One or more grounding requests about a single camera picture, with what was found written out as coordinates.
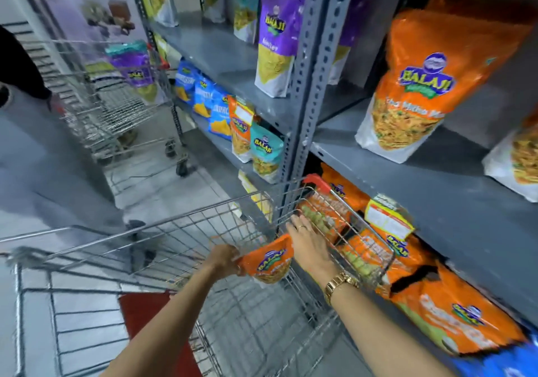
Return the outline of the person's left hand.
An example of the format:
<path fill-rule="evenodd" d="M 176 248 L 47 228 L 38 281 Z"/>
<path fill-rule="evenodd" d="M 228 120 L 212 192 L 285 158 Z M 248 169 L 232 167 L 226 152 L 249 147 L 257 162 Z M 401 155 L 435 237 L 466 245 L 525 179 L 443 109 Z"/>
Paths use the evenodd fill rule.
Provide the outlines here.
<path fill-rule="evenodd" d="M 202 268 L 210 273 L 214 282 L 227 277 L 227 246 L 229 244 L 217 244 L 210 251 L 202 264 Z"/>

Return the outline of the small orange snack packet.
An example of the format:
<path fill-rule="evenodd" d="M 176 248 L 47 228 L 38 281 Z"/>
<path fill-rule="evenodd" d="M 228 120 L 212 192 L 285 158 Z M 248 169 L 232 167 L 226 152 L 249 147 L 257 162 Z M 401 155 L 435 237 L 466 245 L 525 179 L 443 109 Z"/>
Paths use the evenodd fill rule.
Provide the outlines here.
<path fill-rule="evenodd" d="M 287 276 L 293 257 L 292 238 L 289 234 L 284 234 L 273 242 L 241 256 L 236 263 L 245 275 L 272 285 Z"/>

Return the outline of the person's left forearm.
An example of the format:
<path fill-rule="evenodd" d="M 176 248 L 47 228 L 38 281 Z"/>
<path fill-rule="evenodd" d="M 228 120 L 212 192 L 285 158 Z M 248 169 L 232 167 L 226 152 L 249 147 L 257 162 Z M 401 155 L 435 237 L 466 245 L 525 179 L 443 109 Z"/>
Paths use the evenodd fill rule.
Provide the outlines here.
<path fill-rule="evenodd" d="M 215 263 L 204 264 L 100 377 L 170 377 L 221 269 Z"/>

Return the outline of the person's right forearm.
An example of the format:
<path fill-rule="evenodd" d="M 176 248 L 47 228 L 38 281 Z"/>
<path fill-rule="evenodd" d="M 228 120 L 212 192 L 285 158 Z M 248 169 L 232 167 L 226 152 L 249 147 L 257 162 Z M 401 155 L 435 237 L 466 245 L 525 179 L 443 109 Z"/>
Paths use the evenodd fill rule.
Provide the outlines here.
<path fill-rule="evenodd" d="M 337 286 L 330 302 L 375 377 L 456 377 L 355 286 Z"/>

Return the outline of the gold wristwatch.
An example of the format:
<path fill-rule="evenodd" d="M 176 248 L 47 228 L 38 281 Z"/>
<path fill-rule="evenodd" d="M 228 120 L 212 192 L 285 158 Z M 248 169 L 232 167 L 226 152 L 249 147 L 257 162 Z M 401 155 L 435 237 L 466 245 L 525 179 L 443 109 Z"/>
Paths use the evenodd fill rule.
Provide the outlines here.
<path fill-rule="evenodd" d="M 358 279 L 351 276 L 349 272 L 345 270 L 339 272 L 323 288 L 324 298 L 328 305 L 332 306 L 331 300 L 333 293 L 342 285 L 351 285 L 356 289 L 360 288 Z"/>

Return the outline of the small teal snack packet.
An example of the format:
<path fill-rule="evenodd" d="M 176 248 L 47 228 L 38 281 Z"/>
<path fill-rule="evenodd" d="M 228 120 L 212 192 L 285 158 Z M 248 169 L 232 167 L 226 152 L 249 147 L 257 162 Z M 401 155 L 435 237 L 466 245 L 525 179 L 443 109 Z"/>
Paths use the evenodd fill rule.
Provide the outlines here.
<path fill-rule="evenodd" d="M 253 171 L 265 182 L 275 184 L 278 181 L 284 142 L 272 131 L 257 122 L 251 125 L 251 145 Z"/>

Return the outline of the orange packet with white label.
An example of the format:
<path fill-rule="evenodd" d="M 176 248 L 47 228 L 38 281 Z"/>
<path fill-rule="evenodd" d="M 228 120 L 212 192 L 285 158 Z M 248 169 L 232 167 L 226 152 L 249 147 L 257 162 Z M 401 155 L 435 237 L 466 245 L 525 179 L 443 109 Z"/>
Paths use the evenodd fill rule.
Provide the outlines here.
<path fill-rule="evenodd" d="M 365 220 L 387 242 L 402 264 L 428 264 L 430 255 L 414 235 L 413 220 L 394 199 L 381 193 L 375 195 L 367 204 Z"/>

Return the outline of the blue chips packet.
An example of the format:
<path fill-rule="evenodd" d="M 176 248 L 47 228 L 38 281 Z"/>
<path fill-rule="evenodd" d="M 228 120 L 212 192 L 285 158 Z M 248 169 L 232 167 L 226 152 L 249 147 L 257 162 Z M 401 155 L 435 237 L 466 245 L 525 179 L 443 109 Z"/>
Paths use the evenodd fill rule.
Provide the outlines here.
<path fill-rule="evenodd" d="M 185 57 L 178 62 L 175 75 L 175 91 L 180 100 L 193 107 L 195 103 L 195 88 L 199 79 L 199 69 Z"/>
<path fill-rule="evenodd" d="M 206 120 L 211 116 L 214 89 L 215 84 L 210 78 L 203 73 L 198 74 L 194 86 L 193 112 Z"/>
<path fill-rule="evenodd" d="M 215 85 L 212 91 L 212 108 L 208 132 L 231 142 L 228 93 L 219 85 Z"/>

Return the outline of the grey metal shelf rack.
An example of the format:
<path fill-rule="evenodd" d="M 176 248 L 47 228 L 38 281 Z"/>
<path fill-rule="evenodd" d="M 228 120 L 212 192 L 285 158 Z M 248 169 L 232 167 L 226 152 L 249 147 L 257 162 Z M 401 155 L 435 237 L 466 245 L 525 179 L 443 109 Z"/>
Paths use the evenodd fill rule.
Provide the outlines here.
<path fill-rule="evenodd" d="M 179 15 L 178 27 L 150 20 L 136 0 L 151 42 L 155 33 L 173 48 L 193 54 L 194 63 L 229 90 L 255 103 L 257 113 L 286 135 L 291 148 L 281 166 L 287 198 L 298 195 L 310 154 L 335 168 L 360 190 L 399 202 L 419 225 L 418 235 L 448 257 L 456 272 L 538 328 L 538 206 L 483 175 L 488 149 L 466 135 L 440 127 L 410 161 L 395 164 L 367 155 L 352 136 L 366 115 L 368 91 L 329 88 L 324 53 L 326 22 L 336 0 L 307 0 L 292 93 L 271 99 L 254 88 L 254 48 L 239 42 L 231 27 L 204 20 L 199 12 Z"/>

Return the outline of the large purple snack packet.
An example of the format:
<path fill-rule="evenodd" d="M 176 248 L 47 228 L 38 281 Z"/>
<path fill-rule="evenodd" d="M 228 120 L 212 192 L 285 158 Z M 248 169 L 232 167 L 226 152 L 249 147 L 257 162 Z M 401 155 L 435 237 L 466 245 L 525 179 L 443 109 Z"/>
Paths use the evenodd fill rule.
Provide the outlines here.
<path fill-rule="evenodd" d="M 305 0 L 260 0 L 254 84 L 271 98 L 284 98 L 298 52 Z"/>

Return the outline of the large orange snack packet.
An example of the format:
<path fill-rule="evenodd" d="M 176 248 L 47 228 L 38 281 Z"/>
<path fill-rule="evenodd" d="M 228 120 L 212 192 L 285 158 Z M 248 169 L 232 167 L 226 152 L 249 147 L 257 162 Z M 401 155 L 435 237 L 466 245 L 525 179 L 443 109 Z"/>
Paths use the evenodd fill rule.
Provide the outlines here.
<path fill-rule="evenodd" d="M 429 0 L 392 21 L 387 72 L 355 140 L 404 163 L 462 101 L 512 57 L 538 22 L 538 6 L 506 0 Z"/>
<path fill-rule="evenodd" d="M 484 175 L 538 203 L 538 103 L 483 159 Z"/>

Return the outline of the purple and teal snack packet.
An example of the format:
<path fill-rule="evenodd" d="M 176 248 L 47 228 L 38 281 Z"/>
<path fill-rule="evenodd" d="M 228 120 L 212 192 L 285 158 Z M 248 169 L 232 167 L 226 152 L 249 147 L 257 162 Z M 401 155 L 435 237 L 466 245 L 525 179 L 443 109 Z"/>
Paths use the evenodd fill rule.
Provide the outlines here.
<path fill-rule="evenodd" d="M 111 44 L 105 48 L 105 55 L 143 100 L 155 102 L 158 86 L 152 71 L 151 55 L 144 40 Z"/>

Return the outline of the blue snack packet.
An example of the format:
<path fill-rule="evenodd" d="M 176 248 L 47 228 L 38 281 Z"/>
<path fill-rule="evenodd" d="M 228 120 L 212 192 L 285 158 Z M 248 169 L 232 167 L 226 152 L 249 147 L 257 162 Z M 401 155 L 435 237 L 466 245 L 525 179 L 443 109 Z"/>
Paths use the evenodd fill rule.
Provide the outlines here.
<path fill-rule="evenodd" d="M 480 357 L 454 358 L 462 377 L 538 377 L 538 332 L 529 341 Z"/>

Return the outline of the grey staircase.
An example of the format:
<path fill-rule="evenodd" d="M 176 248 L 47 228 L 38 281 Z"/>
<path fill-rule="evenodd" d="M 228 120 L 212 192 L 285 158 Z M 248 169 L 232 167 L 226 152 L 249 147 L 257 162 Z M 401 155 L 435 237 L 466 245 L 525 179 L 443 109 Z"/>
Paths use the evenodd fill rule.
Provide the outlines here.
<path fill-rule="evenodd" d="M 84 103 L 65 74 L 59 55 L 53 51 L 52 43 L 39 40 L 26 21 L 4 22 L 0 23 L 0 26 L 6 28 L 21 43 L 43 77 L 45 86 L 57 94 L 66 106 L 81 109 Z"/>

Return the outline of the wall poster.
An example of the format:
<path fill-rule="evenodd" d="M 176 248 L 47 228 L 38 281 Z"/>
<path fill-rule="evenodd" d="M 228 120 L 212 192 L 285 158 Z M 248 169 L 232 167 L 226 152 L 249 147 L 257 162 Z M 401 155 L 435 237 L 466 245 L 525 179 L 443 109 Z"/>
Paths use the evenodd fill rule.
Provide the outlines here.
<path fill-rule="evenodd" d="M 147 0 L 35 0 L 47 20 L 52 39 L 65 40 L 66 51 L 77 56 L 88 72 L 113 71 L 106 48 L 144 40 L 157 48 L 147 29 Z"/>

